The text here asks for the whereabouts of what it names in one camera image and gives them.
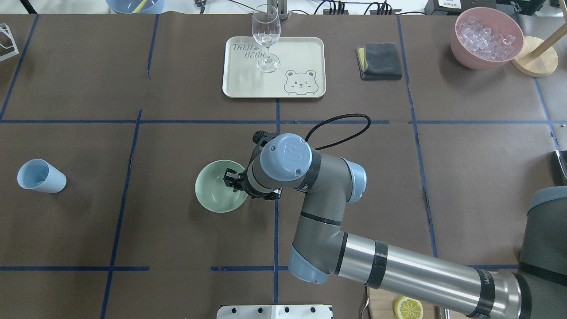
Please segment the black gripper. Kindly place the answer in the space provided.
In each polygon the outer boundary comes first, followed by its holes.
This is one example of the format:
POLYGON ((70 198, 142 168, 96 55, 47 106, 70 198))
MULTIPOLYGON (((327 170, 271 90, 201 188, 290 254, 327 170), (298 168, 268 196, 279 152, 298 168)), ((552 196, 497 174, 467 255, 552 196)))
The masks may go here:
POLYGON ((249 177, 249 173, 253 173, 253 161, 259 157, 263 147, 277 137, 277 133, 268 133, 266 131, 257 131, 253 134, 252 141, 256 144, 247 169, 243 172, 236 172, 233 169, 226 169, 223 180, 225 185, 232 189, 233 192, 244 191, 250 198, 263 198, 264 200, 279 200, 281 198, 282 188, 272 191, 259 190, 252 186, 252 181, 256 182, 254 177, 249 177))

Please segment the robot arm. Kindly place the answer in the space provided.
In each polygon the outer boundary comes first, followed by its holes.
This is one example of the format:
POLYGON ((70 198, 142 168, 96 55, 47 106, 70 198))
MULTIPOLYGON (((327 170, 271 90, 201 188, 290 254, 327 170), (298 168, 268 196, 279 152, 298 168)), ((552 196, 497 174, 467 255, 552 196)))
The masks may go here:
POLYGON ((225 185, 251 198, 289 187, 304 193, 289 271, 322 284, 331 274, 472 319, 566 317, 566 187, 534 194, 517 272, 491 274, 342 231, 346 204, 362 198, 362 166, 321 153, 298 135, 258 131, 249 165, 225 185))

